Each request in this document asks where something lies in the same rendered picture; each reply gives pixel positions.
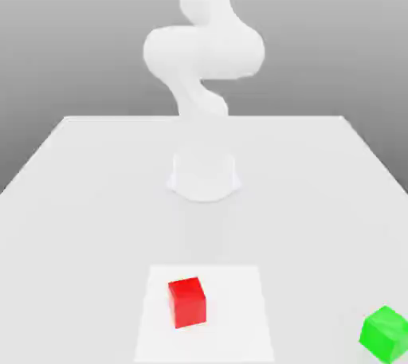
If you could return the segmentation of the small red cube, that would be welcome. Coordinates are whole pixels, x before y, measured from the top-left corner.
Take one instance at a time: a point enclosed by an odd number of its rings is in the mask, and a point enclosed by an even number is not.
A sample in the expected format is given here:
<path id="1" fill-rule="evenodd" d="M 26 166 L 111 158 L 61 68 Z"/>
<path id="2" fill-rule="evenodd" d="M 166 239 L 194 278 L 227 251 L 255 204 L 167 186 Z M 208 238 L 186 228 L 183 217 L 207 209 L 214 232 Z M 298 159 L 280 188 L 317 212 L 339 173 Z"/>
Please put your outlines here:
<path id="1" fill-rule="evenodd" d="M 206 322 L 206 295 L 197 276 L 171 281 L 167 290 L 176 329 Z"/>

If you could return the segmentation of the small green cube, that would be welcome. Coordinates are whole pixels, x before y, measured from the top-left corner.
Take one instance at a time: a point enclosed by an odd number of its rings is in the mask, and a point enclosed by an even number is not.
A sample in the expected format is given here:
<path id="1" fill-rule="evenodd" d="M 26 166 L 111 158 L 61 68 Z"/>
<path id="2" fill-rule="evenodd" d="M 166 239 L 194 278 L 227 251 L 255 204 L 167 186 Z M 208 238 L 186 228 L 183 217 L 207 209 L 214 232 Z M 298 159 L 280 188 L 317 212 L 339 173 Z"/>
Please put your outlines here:
<path id="1" fill-rule="evenodd" d="M 408 351 L 408 320 L 383 306 L 364 319 L 359 343 L 379 361 L 393 364 Z"/>

